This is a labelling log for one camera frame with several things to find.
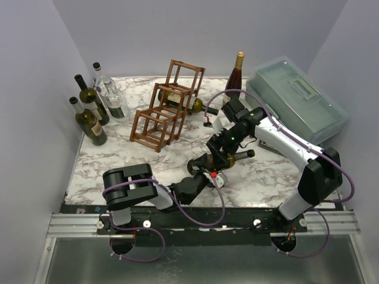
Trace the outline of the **green bottle rack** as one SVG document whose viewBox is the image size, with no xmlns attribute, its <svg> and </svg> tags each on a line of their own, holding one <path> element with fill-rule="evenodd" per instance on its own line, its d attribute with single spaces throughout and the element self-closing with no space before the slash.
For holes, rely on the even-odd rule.
<svg viewBox="0 0 379 284">
<path fill-rule="evenodd" d="M 160 101 L 161 98 L 163 98 L 163 102 L 165 104 L 168 104 L 175 108 L 179 107 L 179 103 L 181 100 L 180 95 L 160 89 L 158 93 L 158 100 Z M 191 99 L 189 100 L 188 112 L 196 114 L 204 111 L 205 104 L 202 102 L 202 100 L 198 99 L 197 97 L 191 97 Z M 212 107 L 208 107 L 207 112 L 211 115 L 218 115 L 219 113 L 218 109 Z"/>
<path fill-rule="evenodd" d="M 243 159 L 251 158 L 254 156 L 255 156 L 254 150 L 246 150 L 239 153 L 235 153 L 234 154 L 235 163 L 238 160 L 243 160 Z M 219 170 L 226 170 L 226 169 L 232 168 L 233 166 L 214 166 L 214 169 L 216 170 L 215 172 L 218 172 Z M 189 172 L 189 162 L 187 163 L 187 171 Z"/>
</svg>

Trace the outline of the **dark bottle gold foil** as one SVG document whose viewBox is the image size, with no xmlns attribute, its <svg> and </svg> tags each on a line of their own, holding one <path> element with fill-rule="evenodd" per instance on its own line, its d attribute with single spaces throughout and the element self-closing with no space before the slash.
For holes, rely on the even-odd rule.
<svg viewBox="0 0 379 284">
<path fill-rule="evenodd" d="M 245 53 L 243 51 L 238 52 L 235 66 L 226 83 L 225 90 L 242 88 L 242 65 L 244 58 Z M 227 92 L 223 95 L 223 105 L 228 103 L 230 100 L 239 99 L 239 97 L 240 92 Z"/>
</svg>

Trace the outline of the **clear bottle dark label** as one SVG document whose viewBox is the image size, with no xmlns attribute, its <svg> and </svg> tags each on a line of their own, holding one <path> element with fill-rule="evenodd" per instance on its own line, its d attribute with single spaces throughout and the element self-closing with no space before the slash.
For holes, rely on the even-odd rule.
<svg viewBox="0 0 379 284">
<path fill-rule="evenodd" d="M 110 111 L 111 116 L 116 121 L 125 121 L 130 116 L 130 109 L 123 93 L 116 87 L 112 80 L 104 81 L 104 99 L 105 104 Z"/>
</svg>

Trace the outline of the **clear wine bottle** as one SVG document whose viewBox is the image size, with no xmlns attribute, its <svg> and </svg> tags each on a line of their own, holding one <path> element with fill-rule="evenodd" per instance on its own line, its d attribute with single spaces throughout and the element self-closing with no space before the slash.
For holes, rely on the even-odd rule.
<svg viewBox="0 0 379 284">
<path fill-rule="evenodd" d="M 94 83 L 94 89 L 97 91 L 100 98 L 103 100 L 104 95 L 106 93 L 106 85 L 112 85 L 115 86 L 115 82 L 106 74 L 103 73 L 101 69 L 101 65 L 98 62 L 94 62 L 92 64 L 94 70 L 95 70 L 95 83 Z"/>
</svg>

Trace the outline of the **green bottle white label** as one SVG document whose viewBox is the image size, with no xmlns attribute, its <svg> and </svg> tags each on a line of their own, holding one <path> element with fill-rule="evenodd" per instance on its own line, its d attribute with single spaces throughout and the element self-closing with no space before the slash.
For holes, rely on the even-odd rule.
<svg viewBox="0 0 379 284">
<path fill-rule="evenodd" d="M 94 113 L 102 126 L 107 125 L 110 121 L 110 118 L 97 92 L 87 86 L 82 75 L 77 74 L 74 76 L 74 79 L 81 89 L 79 97 L 84 107 Z"/>
</svg>

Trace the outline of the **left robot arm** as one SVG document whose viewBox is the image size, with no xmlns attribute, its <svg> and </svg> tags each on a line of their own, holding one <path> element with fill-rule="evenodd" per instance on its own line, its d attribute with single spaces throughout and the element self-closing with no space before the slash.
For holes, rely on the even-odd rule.
<svg viewBox="0 0 379 284">
<path fill-rule="evenodd" d="M 131 207 L 143 201 L 161 212 L 180 205 L 189 205 L 206 187 L 223 187 L 227 177 L 222 171 L 211 172 L 195 167 L 191 177 L 185 177 L 167 188 L 155 178 L 148 163 L 111 169 L 102 175 L 103 198 L 112 216 L 111 227 L 119 234 L 131 228 Z"/>
</svg>

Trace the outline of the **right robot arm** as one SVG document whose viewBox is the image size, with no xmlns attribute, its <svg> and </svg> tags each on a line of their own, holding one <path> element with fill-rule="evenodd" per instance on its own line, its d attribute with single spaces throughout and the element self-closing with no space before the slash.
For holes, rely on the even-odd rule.
<svg viewBox="0 0 379 284">
<path fill-rule="evenodd" d="M 210 171 L 225 169 L 240 143 L 251 135 L 274 146 L 302 172 L 297 191 L 273 210 L 262 222 L 263 227 L 287 231 L 296 217 L 325 201 L 342 185 L 341 161 L 335 149 L 324 150 L 303 140 L 262 107 L 250 111 L 238 99 L 233 99 L 221 110 L 234 126 L 221 127 L 207 142 L 213 159 Z"/>
</svg>

